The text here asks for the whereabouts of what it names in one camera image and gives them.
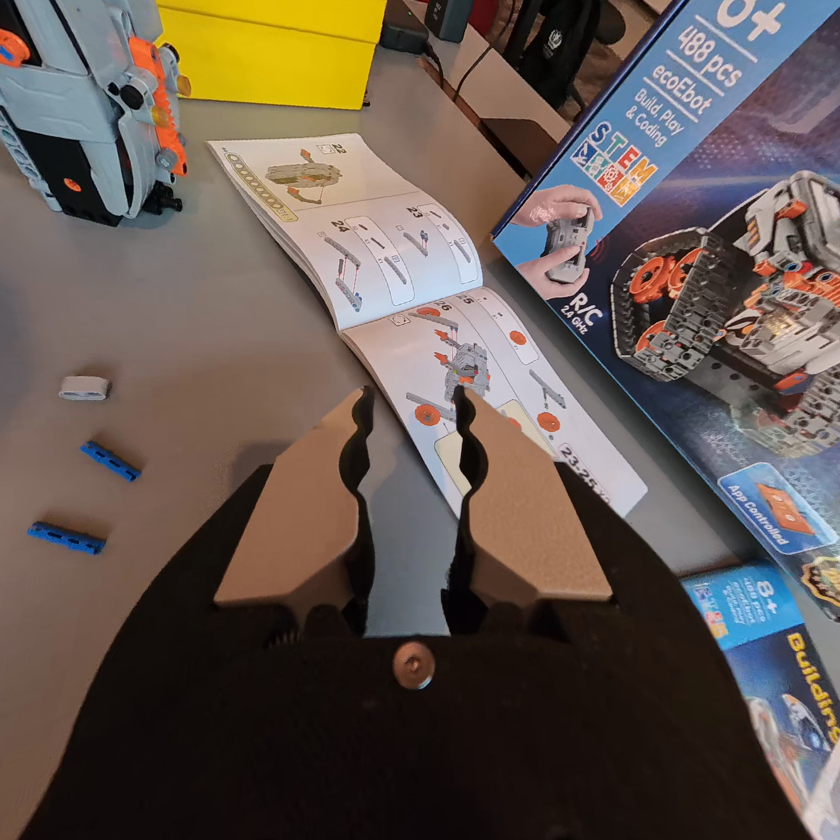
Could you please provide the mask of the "yellow parts bin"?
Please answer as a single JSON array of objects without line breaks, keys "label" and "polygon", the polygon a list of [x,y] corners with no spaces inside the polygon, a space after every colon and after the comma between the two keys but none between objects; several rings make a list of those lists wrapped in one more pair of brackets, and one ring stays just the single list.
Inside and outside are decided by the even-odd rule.
[{"label": "yellow parts bin", "polygon": [[192,97],[360,110],[385,1],[160,1]]}]

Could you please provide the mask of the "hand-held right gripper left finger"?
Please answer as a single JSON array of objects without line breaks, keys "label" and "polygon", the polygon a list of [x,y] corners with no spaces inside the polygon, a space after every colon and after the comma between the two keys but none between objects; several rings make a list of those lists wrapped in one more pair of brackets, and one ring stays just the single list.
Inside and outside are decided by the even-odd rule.
[{"label": "hand-held right gripper left finger", "polygon": [[275,459],[216,606],[279,605],[300,627],[312,609],[330,606],[364,635],[375,551],[360,484],[374,403],[371,387],[353,391]]}]

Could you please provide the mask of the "open instruction booklet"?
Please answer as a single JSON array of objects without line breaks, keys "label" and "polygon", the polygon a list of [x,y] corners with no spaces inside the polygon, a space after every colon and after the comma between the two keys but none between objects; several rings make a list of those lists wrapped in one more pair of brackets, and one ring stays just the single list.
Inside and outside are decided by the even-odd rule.
[{"label": "open instruction booklet", "polygon": [[647,493],[576,401],[443,204],[355,133],[210,140],[231,182],[318,288],[336,330],[398,415],[454,514],[455,390],[481,396],[619,515]]}]

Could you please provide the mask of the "grey desk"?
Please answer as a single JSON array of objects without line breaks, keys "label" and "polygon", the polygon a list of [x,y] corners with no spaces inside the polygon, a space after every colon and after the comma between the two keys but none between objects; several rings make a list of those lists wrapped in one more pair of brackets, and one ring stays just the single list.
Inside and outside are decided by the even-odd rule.
[{"label": "grey desk", "polygon": [[[16,838],[90,682],[162,566],[258,466],[370,382],[320,295],[248,210],[207,140],[358,133],[442,202],[562,382],[647,485],[628,522],[676,573],[755,541],[487,240],[519,194],[509,165],[417,59],[377,51],[360,111],[182,105],[181,213],[119,227],[48,210],[2,153],[2,838]],[[102,402],[59,398],[69,375]],[[128,482],[88,440],[142,470]],[[100,555],[27,535],[106,540]]]}]

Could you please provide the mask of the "grey partly built robot model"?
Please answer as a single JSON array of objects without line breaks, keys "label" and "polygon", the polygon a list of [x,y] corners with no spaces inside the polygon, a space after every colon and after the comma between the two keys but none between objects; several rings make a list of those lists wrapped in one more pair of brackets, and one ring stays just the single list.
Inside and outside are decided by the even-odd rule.
[{"label": "grey partly built robot model", "polygon": [[2,1],[2,143],[55,212],[117,227],[183,209],[179,97],[152,1]]}]

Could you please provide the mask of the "dark slim upright device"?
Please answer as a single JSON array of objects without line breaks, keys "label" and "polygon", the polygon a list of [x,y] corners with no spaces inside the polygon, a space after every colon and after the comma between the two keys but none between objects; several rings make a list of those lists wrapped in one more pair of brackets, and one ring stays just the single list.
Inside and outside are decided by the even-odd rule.
[{"label": "dark slim upright device", "polygon": [[474,6],[472,0],[428,1],[423,22],[431,35],[449,43],[460,43]]}]

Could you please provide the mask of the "blue robot kit box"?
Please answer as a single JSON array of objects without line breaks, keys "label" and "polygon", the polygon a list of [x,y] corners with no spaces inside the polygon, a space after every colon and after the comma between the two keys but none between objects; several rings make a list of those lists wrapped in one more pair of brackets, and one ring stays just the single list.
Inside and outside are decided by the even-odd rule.
[{"label": "blue robot kit box", "polygon": [[839,2],[673,2],[493,231],[839,615]]}]

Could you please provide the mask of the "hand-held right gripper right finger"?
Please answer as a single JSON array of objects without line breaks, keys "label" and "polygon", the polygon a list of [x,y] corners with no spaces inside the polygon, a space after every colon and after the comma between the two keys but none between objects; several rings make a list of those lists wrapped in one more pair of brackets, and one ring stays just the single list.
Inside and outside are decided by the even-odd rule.
[{"label": "hand-held right gripper right finger", "polygon": [[613,597],[553,458],[476,392],[455,389],[458,467],[469,484],[441,602],[453,635],[498,605],[529,623],[552,602]]}]

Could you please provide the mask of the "blue cover manual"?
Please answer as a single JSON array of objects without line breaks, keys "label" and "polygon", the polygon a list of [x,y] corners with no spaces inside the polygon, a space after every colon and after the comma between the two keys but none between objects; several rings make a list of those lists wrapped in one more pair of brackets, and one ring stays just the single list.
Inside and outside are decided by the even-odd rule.
[{"label": "blue cover manual", "polygon": [[839,838],[839,697],[774,564],[680,580],[717,640],[776,780],[813,838]]}]

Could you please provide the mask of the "black backpack white logo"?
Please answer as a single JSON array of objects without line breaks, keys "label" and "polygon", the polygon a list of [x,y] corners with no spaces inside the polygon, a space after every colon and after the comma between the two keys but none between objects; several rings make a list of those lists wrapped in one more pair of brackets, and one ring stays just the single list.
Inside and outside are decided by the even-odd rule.
[{"label": "black backpack white logo", "polygon": [[601,21],[599,1],[526,1],[503,58],[553,109],[560,109]]}]

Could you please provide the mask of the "blue connector pin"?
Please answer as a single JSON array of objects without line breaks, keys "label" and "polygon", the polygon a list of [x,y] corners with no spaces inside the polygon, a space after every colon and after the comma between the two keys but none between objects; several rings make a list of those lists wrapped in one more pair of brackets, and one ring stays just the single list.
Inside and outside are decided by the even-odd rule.
[{"label": "blue connector pin", "polygon": [[106,540],[85,532],[57,526],[47,521],[36,521],[27,529],[27,535],[44,542],[58,545],[70,551],[88,555],[100,555]]},{"label": "blue connector pin", "polygon": [[88,440],[82,444],[80,452],[128,482],[134,482],[142,475],[140,468],[94,440]]}]

